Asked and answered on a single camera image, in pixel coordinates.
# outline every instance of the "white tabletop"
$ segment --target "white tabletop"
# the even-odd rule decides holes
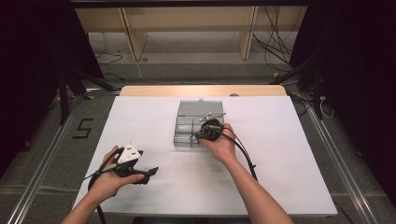
[[[334,216],[337,211],[288,96],[202,97],[222,101],[256,164],[259,182],[290,215]],[[148,184],[123,187],[102,203],[106,213],[131,216],[241,217],[247,210],[226,169],[205,148],[175,148],[181,100],[200,97],[116,98],[87,175],[115,145],[132,143],[144,154],[135,169],[159,166]],[[237,157],[248,168],[238,149]],[[84,181],[76,204],[87,192]]]

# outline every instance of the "transparent container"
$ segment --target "transparent container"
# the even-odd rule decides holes
[[[200,121],[209,114],[222,114],[222,101],[180,101],[177,112],[175,127],[174,145],[175,147],[203,147],[195,139],[194,134],[199,132]],[[217,118],[220,123],[224,122],[224,117]]]

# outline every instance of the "gray floor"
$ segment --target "gray floor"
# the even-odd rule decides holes
[[[260,33],[258,37],[265,39],[266,34]],[[290,48],[294,38],[295,33],[288,38],[287,44]],[[97,55],[103,52],[122,55],[122,59],[114,63],[101,65],[104,73],[125,79],[122,81],[117,77],[106,75],[105,81],[117,87],[130,84],[157,85],[160,84],[158,82],[161,84],[175,82],[177,84],[206,82],[259,84],[273,80],[274,73],[278,72],[269,67],[265,61],[273,63],[273,66],[278,68],[289,69],[277,58],[264,59],[266,54],[256,41],[253,41],[249,60],[241,60],[236,36],[233,33],[150,34],[142,60],[138,64],[131,60],[123,35],[91,34],[90,40]],[[118,56],[103,55],[98,58],[98,62],[108,63],[117,58]],[[285,83],[287,91],[296,91],[295,81],[296,78]],[[96,88],[89,82],[85,85],[88,88]],[[94,97],[83,99],[79,105],[77,99],[70,100],[72,105],[77,105],[75,114],[23,223],[59,223],[70,211],[116,97],[116,94],[108,92],[91,92],[88,95]],[[300,104],[295,104],[295,107],[296,113],[304,111]],[[332,111],[329,105],[325,105],[324,110]],[[93,119],[84,123],[86,125],[84,127],[89,127],[92,131],[88,138],[74,139],[73,136],[85,134],[78,131],[82,119]],[[52,107],[49,108],[31,139],[31,149],[21,151],[0,180],[0,223],[6,223],[15,204],[31,181],[59,129],[59,120],[60,103],[54,99]],[[302,115],[300,121],[332,198],[354,223],[363,223],[309,113]],[[395,208],[375,181],[364,159],[356,153],[357,149],[338,120],[336,112],[332,119],[325,119],[323,122],[364,197],[371,205],[378,223],[396,223]],[[106,219],[108,223],[132,222],[131,217],[115,215],[107,215]],[[294,217],[293,220],[296,223],[349,223],[341,212],[336,217]],[[191,223],[190,219],[185,218],[174,221]],[[222,221],[224,220],[214,218],[210,223],[224,223]],[[100,223],[97,215],[93,216],[91,223]]]

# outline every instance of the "black marking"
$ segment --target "black marking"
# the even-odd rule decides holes
[[[87,131],[87,132],[86,132],[86,134],[85,134],[84,136],[73,136],[73,139],[88,138],[88,136],[90,135],[90,132],[91,132],[91,129],[92,129],[92,128],[81,128],[82,123],[83,123],[84,121],[93,121],[93,119],[82,119],[82,120],[79,122],[77,131]]]

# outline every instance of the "black cable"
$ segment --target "black cable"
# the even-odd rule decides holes
[[[106,224],[105,214],[103,213],[102,207],[100,205],[98,205],[96,207],[96,210],[98,211],[98,215],[99,215],[101,223]]]
[[[301,101],[301,102],[305,102],[306,104],[310,104],[310,105],[312,105],[313,104],[313,100],[303,100],[303,99],[291,99],[292,101]]]
[[[198,142],[198,139],[196,139],[196,138],[195,138],[195,139],[192,139],[192,137],[195,136],[196,134],[198,134],[198,132],[192,133],[192,134],[191,134],[191,136],[190,136],[190,143],[193,143],[195,140]]]
[[[211,129],[213,132],[215,132],[215,133],[219,133],[219,134],[221,134],[222,136],[224,136],[225,138],[227,138],[228,140],[230,140],[232,143],[234,143],[237,147],[239,147],[239,149],[241,149],[241,151],[242,151],[242,153],[244,154],[244,156],[245,156],[245,158],[247,159],[247,165],[248,165],[248,168],[249,168],[249,170],[250,170],[250,173],[251,173],[251,175],[253,176],[253,178],[255,178],[257,181],[259,181],[258,179],[257,179],[257,176],[256,176],[256,172],[254,171],[254,165],[253,165],[253,163],[251,163],[251,160],[250,160],[250,157],[249,157],[249,155],[248,155],[248,152],[244,149],[244,148],[242,148],[235,140],[233,140],[230,136],[228,136],[227,134],[225,134],[225,133],[222,133],[222,132],[219,132],[218,130],[216,130],[216,129]]]
[[[103,75],[104,75],[104,76],[113,76],[113,77],[117,77],[117,78],[121,79],[122,81],[125,81],[125,78],[119,77],[119,76],[114,75],[114,74],[112,74],[112,73],[103,73]]]
[[[290,33],[283,39],[284,41],[287,39],[287,38],[289,38],[289,36],[291,35],[291,33],[293,33],[293,31],[294,31],[294,28],[296,27],[296,25],[297,25],[297,22],[298,22],[298,20],[300,19],[300,15],[301,15],[301,8],[302,8],[303,6],[300,6],[300,10],[298,11],[298,15],[297,15],[297,20],[296,20],[296,22],[294,23],[294,25],[293,25],[293,27],[291,27],[291,31],[290,31]]]
[[[84,179],[82,179],[82,181],[84,181],[84,180],[86,180],[86,179],[92,177],[94,174],[95,174],[95,173],[93,173],[93,174],[91,174],[91,175],[89,175],[89,176],[87,176],[87,177],[84,177]]]
[[[249,155],[248,155],[248,151],[245,148],[244,144],[242,144],[241,140],[238,138],[238,136],[236,136],[236,134],[233,132],[233,130],[229,129],[229,128],[223,128],[223,129],[227,129],[228,131],[230,131],[233,136],[235,136],[236,140],[238,140],[238,142],[241,144],[242,148],[246,151],[248,158],[250,159]]]
[[[339,210],[346,217],[350,224],[355,224],[355,222],[353,222],[352,218],[349,217],[347,212],[340,206],[340,204],[338,204],[335,200],[332,200],[332,202],[335,204],[336,208],[338,208],[337,210]]]
[[[279,16],[279,9],[278,9],[278,7],[276,7],[276,10],[275,10],[275,12],[276,12],[276,25],[274,25],[273,20],[271,20],[271,17],[270,17],[270,15],[269,15],[269,13],[268,13],[267,7],[264,7],[264,10],[265,10],[265,13],[267,14],[267,17],[268,17],[268,19],[269,19],[269,21],[270,21],[270,23],[271,23],[272,32],[275,32],[276,35],[278,36],[278,41],[276,41],[276,39],[274,38],[273,34],[271,34],[270,32],[268,32],[268,33],[270,34],[270,36],[272,37],[272,39],[273,39],[280,47],[283,46],[283,48],[284,48],[285,50],[287,50],[288,52],[290,52],[291,50],[288,49],[288,48],[286,47],[286,45],[285,45],[285,43],[283,42],[282,38],[280,38],[280,36],[279,36],[279,31],[277,30],[277,17]]]
[[[301,104],[303,107],[304,107],[304,111],[302,112],[302,113],[297,113],[297,115],[298,115],[298,118],[300,119],[304,114],[306,114],[306,112],[308,111],[308,108],[306,107],[306,105],[302,102],[302,100],[297,100],[297,101],[294,101],[294,100],[292,100],[294,103],[299,103],[299,104]]]
[[[264,42],[260,41],[260,39],[257,38],[257,36],[255,36],[255,35],[253,34],[253,37],[257,40],[257,42],[259,43],[259,45],[260,45],[263,49],[265,49],[266,51],[272,53],[274,56],[276,56],[276,57],[277,57],[280,61],[282,61],[283,63],[289,64],[287,61],[285,61],[284,59],[282,59],[282,58],[281,58],[280,56],[278,56],[276,53],[274,53],[273,51],[271,51],[270,49],[268,49],[268,47],[270,47],[270,46],[268,46],[268,45],[265,44]],[[266,63],[269,67],[271,67],[271,68],[273,68],[273,69],[275,69],[275,70],[282,71],[282,72],[289,72],[288,70],[280,69],[280,68],[273,67],[272,65],[270,65],[270,63],[267,62],[266,53],[265,53],[265,55],[264,55],[264,60],[265,60],[265,63]]]
[[[96,58],[98,59],[98,58],[102,57],[102,55],[105,55],[105,54],[108,54],[108,55],[111,55],[111,56],[117,56],[117,57],[119,57],[119,58],[117,58],[117,59],[115,59],[115,60],[113,60],[113,61],[110,61],[110,62],[108,62],[108,63],[99,63],[99,64],[110,64],[110,63],[114,63],[114,62],[116,62],[116,61],[118,61],[118,60],[120,60],[120,59],[122,58],[122,55],[120,55],[120,54],[111,54],[111,53],[101,53],[101,54],[99,54],[98,56],[96,56]]]
[[[297,94],[294,94],[294,93],[291,93],[291,92],[287,92],[287,95],[290,98],[296,98],[296,99],[292,99],[292,100],[295,100],[295,101],[299,100],[299,101],[304,101],[304,102],[310,103],[310,104],[314,103],[314,101],[311,100],[311,99],[305,99],[305,98],[303,98],[301,96],[298,96]]]
[[[106,160],[100,165],[99,170],[97,170],[95,173],[93,173],[93,174],[91,175],[92,178],[91,178],[91,180],[90,180],[90,183],[88,184],[88,190],[91,189],[91,187],[92,187],[93,183],[95,183],[96,179],[97,179],[102,173],[104,173],[104,172],[103,172],[103,169],[105,169],[106,164],[111,160],[111,158],[113,158],[115,155],[119,154],[119,153],[122,152],[122,151],[123,151],[123,147],[118,148],[118,149],[115,150],[113,153],[111,153],[111,154],[106,158]],[[100,206],[100,204],[96,207],[96,210],[98,211],[98,215],[99,215],[99,218],[100,218],[102,224],[106,224],[105,214],[103,213],[103,210],[102,210],[102,207]]]

